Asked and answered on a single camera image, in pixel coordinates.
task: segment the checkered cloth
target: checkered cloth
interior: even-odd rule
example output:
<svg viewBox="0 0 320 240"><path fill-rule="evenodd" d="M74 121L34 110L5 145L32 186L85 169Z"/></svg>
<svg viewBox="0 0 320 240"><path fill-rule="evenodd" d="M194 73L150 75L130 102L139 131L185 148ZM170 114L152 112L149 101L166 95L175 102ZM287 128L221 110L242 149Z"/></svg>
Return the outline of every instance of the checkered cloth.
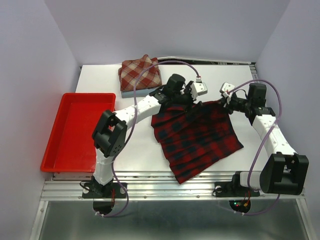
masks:
<svg viewBox="0 0 320 240"><path fill-rule="evenodd" d="M217 101L203 103L191 115L181 106L170 107L154 115L151 126L180 184L244 147Z"/></svg>
<svg viewBox="0 0 320 240"><path fill-rule="evenodd" d="M122 62L122 67L118 70L121 92L134 90L135 80L138 75L151 65L157 64L156 57L150 59L146 54L140 59L126 60ZM136 85L136 89L150 89L162 85L159 66L154 66L146 71Z"/></svg>

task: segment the gray wall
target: gray wall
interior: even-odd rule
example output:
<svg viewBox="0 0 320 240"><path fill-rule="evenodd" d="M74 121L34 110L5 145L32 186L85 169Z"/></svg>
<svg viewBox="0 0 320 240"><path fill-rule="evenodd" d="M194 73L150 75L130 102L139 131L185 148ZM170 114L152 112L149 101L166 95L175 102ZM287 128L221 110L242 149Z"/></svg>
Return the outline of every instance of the gray wall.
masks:
<svg viewBox="0 0 320 240"><path fill-rule="evenodd" d="M45 0L81 64L192 56L257 61L289 0Z"/></svg>
<svg viewBox="0 0 320 240"><path fill-rule="evenodd" d="M0 23L0 239L24 240L59 102L79 67L43 0L2 0Z"/></svg>
<svg viewBox="0 0 320 240"><path fill-rule="evenodd" d="M320 225L320 2L291 0L264 48L257 71L280 91L280 127L293 148L310 161L307 204L315 227ZM268 104L277 107L269 90Z"/></svg>

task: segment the white table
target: white table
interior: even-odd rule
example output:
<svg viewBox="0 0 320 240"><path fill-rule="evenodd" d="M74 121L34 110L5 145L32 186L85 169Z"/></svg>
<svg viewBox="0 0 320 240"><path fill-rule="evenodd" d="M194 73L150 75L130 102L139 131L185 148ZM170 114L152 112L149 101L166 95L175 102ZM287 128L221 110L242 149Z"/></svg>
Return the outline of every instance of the white table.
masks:
<svg viewBox="0 0 320 240"><path fill-rule="evenodd" d="M247 65L195 65L202 81L206 83L208 93L198 100L214 101L220 98L219 89L224 82L235 86L252 79ZM115 93L116 110L134 103L133 98L122 98L118 69L120 65L84 65L76 88L77 93ZM162 81L165 84L172 74L180 74L186 81L195 81L195 72L186 65L160 65ZM260 137L250 125L243 113L235 112L231 116L234 131L244 148L221 159L205 172L248 171L256 151L261 143ZM267 153L263 149L255 165L260 171L267 162ZM169 162L165 159L161 145L154 137L151 117L141 121L135 127L132 138L115 161L116 171L126 172L170 172Z"/></svg>

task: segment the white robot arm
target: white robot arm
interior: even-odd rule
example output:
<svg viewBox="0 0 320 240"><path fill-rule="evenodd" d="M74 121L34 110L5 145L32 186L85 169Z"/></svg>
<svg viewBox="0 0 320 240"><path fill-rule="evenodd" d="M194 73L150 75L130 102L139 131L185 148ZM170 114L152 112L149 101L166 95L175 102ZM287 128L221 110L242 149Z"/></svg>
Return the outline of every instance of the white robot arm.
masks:
<svg viewBox="0 0 320 240"><path fill-rule="evenodd" d="M92 135L96 150L96 165L91 186L86 184L89 189L95 192L110 192L105 186L110 185L113 181L111 163L124 148L126 132L134 122L138 123L147 117L156 115L172 104L183 105L186 111L191 111L197 97L208 92L206 84L202 83L199 77L195 82L190 81L187 85L185 81L182 76L173 74L166 85L151 92L136 106L131 105L115 112L107 110L102 114Z"/></svg>
<svg viewBox="0 0 320 240"><path fill-rule="evenodd" d="M265 106L266 85L251 83L246 99L237 97L232 91L234 88L234 85L225 82L220 89L221 102L230 114L233 111L245 113L261 140L274 126L264 143L268 161L262 171L252 172L250 187L264 193L299 195L303 190L309 161L305 155L297 154L275 124L274 111ZM237 185L249 187L248 175L248 171L236 173L232 179L233 188Z"/></svg>

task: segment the red plastic tray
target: red plastic tray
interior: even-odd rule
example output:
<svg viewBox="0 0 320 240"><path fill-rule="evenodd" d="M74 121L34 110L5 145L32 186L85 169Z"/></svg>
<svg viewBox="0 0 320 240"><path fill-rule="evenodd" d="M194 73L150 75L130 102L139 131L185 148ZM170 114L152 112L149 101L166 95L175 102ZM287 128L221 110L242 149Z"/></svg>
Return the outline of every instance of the red plastic tray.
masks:
<svg viewBox="0 0 320 240"><path fill-rule="evenodd" d="M43 172L95 171L91 135L105 110L115 110L114 93L65 93L62 96L43 156Z"/></svg>

